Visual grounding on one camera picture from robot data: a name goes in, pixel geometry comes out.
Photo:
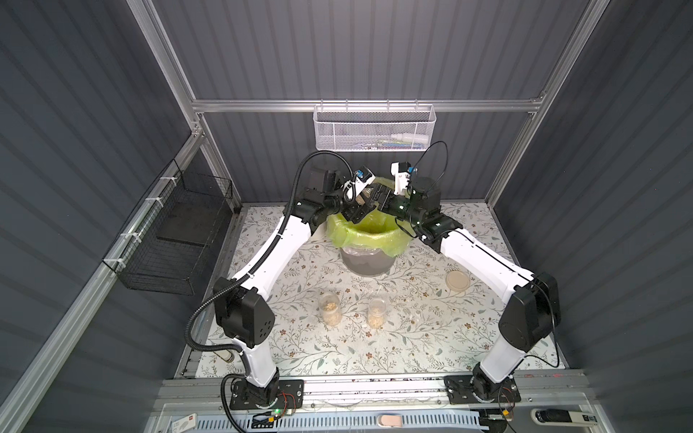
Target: green garbage bag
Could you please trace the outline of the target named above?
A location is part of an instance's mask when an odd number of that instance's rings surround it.
[[[408,223],[400,221],[399,224],[413,233]],[[402,254],[412,240],[411,236],[397,227],[394,216],[377,210],[366,215],[358,224],[347,222],[341,213],[328,216],[327,237],[337,248],[379,248],[390,257]]]

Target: glass jar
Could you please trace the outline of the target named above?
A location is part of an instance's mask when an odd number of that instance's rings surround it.
[[[375,297],[368,303],[368,326],[380,329],[385,324],[387,303],[383,298]]]
[[[328,326],[337,326],[342,320],[340,298],[332,293],[325,292],[320,297],[318,308],[322,313],[322,321]]]

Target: white wire basket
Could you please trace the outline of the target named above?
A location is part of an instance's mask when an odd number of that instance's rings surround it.
[[[316,105],[315,147],[336,152],[423,152],[431,144],[432,105]]]

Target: floral tablecloth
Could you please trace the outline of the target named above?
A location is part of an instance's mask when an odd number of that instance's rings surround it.
[[[242,268],[269,238],[281,217],[281,206],[249,208],[229,277]],[[497,226],[484,203],[443,204],[443,212],[460,221],[477,239],[510,259]],[[447,273],[460,269],[471,287],[451,292]],[[320,320],[319,295],[335,292],[343,318],[336,327]],[[368,301],[385,296],[388,311],[378,330],[366,323]],[[397,257],[386,275],[368,278],[352,274],[327,239],[307,242],[277,279],[268,301],[277,316],[270,335],[272,357],[281,375],[454,372],[471,370],[499,337],[500,299],[456,262],[437,254],[419,240]],[[214,323],[208,344],[228,341]],[[547,337],[531,352],[556,362]],[[529,358],[520,369],[550,368]],[[196,377],[221,377],[241,372],[236,356],[226,363],[203,353]]]

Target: gray bucket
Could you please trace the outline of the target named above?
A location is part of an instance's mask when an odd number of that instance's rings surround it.
[[[389,271],[395,258],[385,254],[380,248],[340,248],[342,262],[354,274],[378,276]]]

